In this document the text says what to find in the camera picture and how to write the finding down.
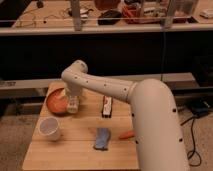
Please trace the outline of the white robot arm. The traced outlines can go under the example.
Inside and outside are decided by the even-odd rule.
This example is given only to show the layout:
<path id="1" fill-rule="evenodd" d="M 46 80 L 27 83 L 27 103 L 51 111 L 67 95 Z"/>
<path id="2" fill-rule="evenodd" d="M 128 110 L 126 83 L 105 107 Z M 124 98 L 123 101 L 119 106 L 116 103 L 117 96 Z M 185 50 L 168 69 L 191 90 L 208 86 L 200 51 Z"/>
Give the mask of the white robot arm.
<path id="1" fill-rule="evenodd" d="M 157 79 L 140 82 L 90 75 L 82 60 L 61 74 L 73 95 L 83 88 L 131 106 L 141 171 L 190 171 L 178 110 L 170 88 Z"/>

